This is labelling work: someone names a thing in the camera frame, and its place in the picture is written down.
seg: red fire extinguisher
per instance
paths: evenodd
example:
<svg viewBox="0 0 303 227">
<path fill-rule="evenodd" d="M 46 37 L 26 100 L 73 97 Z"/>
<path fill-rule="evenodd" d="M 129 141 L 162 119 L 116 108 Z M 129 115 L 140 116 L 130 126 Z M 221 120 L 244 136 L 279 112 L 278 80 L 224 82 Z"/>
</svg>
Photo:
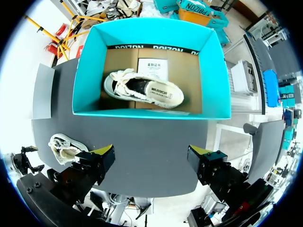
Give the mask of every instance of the red fire extinguisher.
<svg viewBox="0 0 303 227">
<path fill-rule="evenodd" d="M 49 52 L 53 53 L 54 55 L 57 56 L 57 45 L 54 42 L 49 43 L 46 46 L 46 50 L 48 50 Z"/>
</svg>

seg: shoe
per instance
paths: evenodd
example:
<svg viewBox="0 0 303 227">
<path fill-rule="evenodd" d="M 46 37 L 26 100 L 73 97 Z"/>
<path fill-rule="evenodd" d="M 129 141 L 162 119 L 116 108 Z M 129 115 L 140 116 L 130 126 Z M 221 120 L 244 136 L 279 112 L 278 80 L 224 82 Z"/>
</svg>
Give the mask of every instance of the shoe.
<svg viewBox="0 0 303 227">
<path fill-rule="evenodd" d="M 51 137 L 48 146 L 51 147 L 57 161 L 61 165 L 64 165 L 67 162 L 75 161 L 75 155 L 79 154 L 80 152 L 89 151 L 83 143 L 75 141 L 61 133 L 54 134 Z"/>
<path fill-rule="evenodd" d="M 184 100 L 177 85 L 151 75 L 135 73 L 133 69 L 112 72 L 104 81 L 108 95 L 122 100 L 152 103 L 163 108 L 174 108 Z"/>
</svg>

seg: teal shoe box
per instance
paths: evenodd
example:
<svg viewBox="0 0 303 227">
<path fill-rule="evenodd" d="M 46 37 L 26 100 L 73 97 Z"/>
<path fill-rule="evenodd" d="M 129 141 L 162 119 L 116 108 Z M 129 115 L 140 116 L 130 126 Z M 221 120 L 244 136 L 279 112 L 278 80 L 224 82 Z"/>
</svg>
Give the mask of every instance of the teal shoe box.
<svg viewBox="0 0 303 227">
<path fill-rule="evenodd" d="M 224 15 L 224 13 L 220 11 L 213 11 L 212 18 L 210 19 L 207 27 L 209 28 L 223 28 L 228 26 L 228 19 Z"/>
<path fill-rule="evenodd" d="M 179 9 L 177 0 L 154 0 L 154 3 L 160 13 L 167 13 Z"/>
<path fill-rule="evenodd" d="M 283 108 L 295 107 L 294 86 L 279 87 Z"/>
<path fill-rule="evenodd" d="M 221 45 L 226 45 L 230 42 L 227 34 L 224 32 L 223 28 L 215 28 Z"/>
<path fill-rule="evenodd" d="M 198 55 L 201 74 L 202 113 L 148 109 L 101 110 L 101 81 L 107 49 L 116 46 L 175 46 Z M 75 115 L 183 120 L 219 120 L 231 117 L 231 93 L 223 51 L 215 31 L 169 18 L 129 18 L 92 27 L 84 45 L 74 82 Z"/>
</svg>

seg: cardboard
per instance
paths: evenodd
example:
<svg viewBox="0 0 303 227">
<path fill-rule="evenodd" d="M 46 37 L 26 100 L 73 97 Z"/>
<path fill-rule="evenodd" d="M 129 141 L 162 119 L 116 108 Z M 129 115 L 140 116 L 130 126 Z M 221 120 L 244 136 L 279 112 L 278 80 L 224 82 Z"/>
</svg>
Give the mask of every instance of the cardboard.
<svg viewBox="0 0 303 227">
<path fill-rule="evenodd" d="M 203 14 L 190 12 L 185 9 L 179 9 L 179 18 L 180 20 L 188 21 L 202 26 L 207 26 L 209 21 L 212 19 L 212 16 L 206 16 Z"/>
<path fill-rule="evenodd" d="M 170 110 L 194 114 L 202 113 L 201 76 L 199 58 L 197 55 L 149 48 L 108 50 L 104 65 L 103 78 L 106 78 L 106 76 L 113 71 L 124 70 L 127 68 L 135 69 L 135 72 L 137 72 L 139 58 L 168 60 L 169 81 L 176 84 L 184 94 L 183 103 Z M 106 102 L 106 109 L 113 109 L 117 105 L 122 104 L 127 108 L 168 110 L 149 103 L 116 100 L 109 97 L 102 89 L 101 102 L 104 103 L 104 100 L 109 99 L 111 101 Z"/>
</svg>

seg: cable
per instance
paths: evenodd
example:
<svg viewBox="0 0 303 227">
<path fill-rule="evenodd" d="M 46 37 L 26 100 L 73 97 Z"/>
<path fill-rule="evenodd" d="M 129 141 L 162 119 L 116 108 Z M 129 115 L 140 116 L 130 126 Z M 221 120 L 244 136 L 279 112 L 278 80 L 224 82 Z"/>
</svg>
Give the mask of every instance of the cable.
<svg viewBox="0 0 303 227">
<path fill-rule="evenodd" d="M 125 210 L 124 210 L 124 213 L 129 217 L 129 219 L 131 220 L 131 227 L 132 227 L 132 225 L 133 225 L 133 220 L 131 219 L 131 217 L 125 212 Z"/>
<path fill-rule="evenodd" d="M 120 205 L 120 204 L 125 203 L 125 202 L 128 200 L 128 198 L 126 198 L 126 200 L 123 201 L 123 202 L 114 201 L 114 200 L 112 199 L 112 194 L 111 194 L 108 198 L 109 198 L 110 203 L 113 204 L 113 205 Z"/>
</svg>

